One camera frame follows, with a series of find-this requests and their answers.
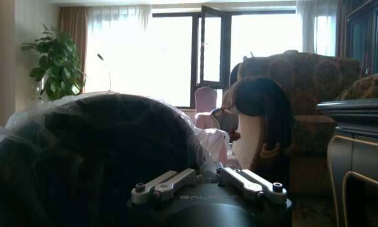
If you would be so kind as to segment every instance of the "sheer white curtain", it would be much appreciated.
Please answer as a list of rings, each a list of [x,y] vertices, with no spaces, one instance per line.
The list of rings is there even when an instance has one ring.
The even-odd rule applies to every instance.
[[[297,0],[302,21],[302,51],[327,56],[335,54],[335,0]]]
[[[138,82],[137,77],[118,75],[134,75],[134,69],[140,67],[148,49],[144,37],[150,14],[150,5],[89,9],[86,92],[128,90],[129,84]]]

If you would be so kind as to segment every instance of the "ceiling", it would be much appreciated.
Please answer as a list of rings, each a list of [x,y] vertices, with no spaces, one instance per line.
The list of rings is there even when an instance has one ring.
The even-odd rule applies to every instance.
[[[58,5],[140,5],[140,4],[188,4],[188,3],[217,3],[217,2],[274,2],[291,0],[46,0]]]

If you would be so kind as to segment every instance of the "wooden dresser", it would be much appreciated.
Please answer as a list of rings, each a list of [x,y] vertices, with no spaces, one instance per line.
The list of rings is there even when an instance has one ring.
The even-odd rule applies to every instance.
[[[378,98],[325,102],[318,109],[337,121],[327,146],[337,226],[367,226],[365,185],[378,188]]]

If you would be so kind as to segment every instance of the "armchair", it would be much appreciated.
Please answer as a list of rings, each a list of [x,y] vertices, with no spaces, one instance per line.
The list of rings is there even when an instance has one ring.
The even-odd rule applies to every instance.
[[[233,152],[242,168],[274,171],[269,164],[269,152],[275,149],[266,136],[265,116],[245,111],[246,105],[257,105],[251,96],[238,95],[246,89],[246,80],[266,77],[279,84],[289,98],[294,116],[294,133],[290,146],[282,150],[289,156],[289,192],[330,195],[330,181],[326,168],[326,147],[335,122],[319,114],[315,106],[331,101],[362,77],[359,62],[349,58],[334,58],[311,53],[286,51],[270,57],[246,59],[238,68],[238,82],[223,96],[227,111],[238,114],[241,139],[233,143]]]

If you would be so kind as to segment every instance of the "black camera body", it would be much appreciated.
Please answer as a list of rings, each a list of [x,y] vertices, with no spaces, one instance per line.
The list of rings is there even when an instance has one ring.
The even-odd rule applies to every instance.
[[[251,189],[253,186],[239,185],[229,181],[229,177],[221,176],[219,183],[196,183],[193,179],[196,178],[184,180],[186,183],[181,185],[174,183],[176,191],[170,190],[169,181],[161,182],[148,191],[145,202],[137,199],[137,195],[132,195],[128,202],[129,226],[291,226],[291,202],[282,196],[286,192],[278,192],[281,198],[271,201],[271,196],[263,190],[258,191],[257,188],[251,193],[245,192],[241,189]],[[142,184],[132,190],[132,194],[141,190]]]

